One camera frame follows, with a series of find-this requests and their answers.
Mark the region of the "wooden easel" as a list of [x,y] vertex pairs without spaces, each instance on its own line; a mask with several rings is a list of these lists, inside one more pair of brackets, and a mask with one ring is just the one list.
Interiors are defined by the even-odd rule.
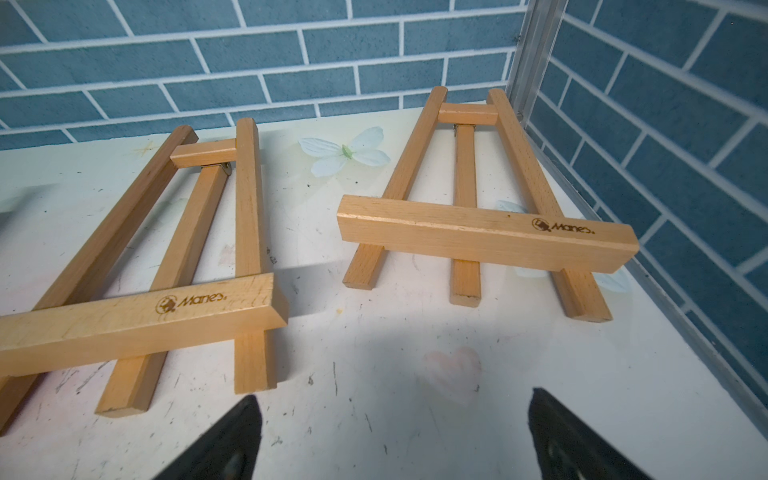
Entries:
[[[381,197],[342,198],[341,236],[357,246],[344,285],[373,289],[389,251],[442,257],[451,261],[451,303],[476,307],[481,265],[508,265],[550,272],[567,317],[611,320],[595,276],[616,272],[638,253],[633,228],[565,216],[502,90],[490,90],[483,105],[451,104],[447,94],[443,86],[431,90]],[[440,124],[455,129],[453,202],[414,202],[409,194]],[[478,207],[479,126],[496,129],[527,212]]]
[[[150,289],[100,299],[99,292],[174,175],[200,174]],[[235,184],[235,275],[193,277],[223,190]],[[234,389],[270,390],[278,378],[270,333],[288,323],[289,303],[271,270],[259,132],[237,122],[227,141],[201,142],[188,125],[161,145],[33,310],[1,320],[1,426],[8,429],[49,372],[112,362],[97,406],[105,417],[147,411],[166,357],[182,348],[233,341]]]

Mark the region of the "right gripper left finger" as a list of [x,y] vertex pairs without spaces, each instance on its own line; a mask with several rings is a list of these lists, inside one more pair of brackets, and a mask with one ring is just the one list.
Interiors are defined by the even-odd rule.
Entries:
[[256,396],[246,395],[155,479],[251,479],[262,422]]

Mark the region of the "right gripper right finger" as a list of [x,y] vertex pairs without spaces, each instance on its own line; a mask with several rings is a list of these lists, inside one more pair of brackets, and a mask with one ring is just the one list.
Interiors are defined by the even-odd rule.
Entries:
[[544,479],[650,479],[543,388],[533,389],[528,424]]

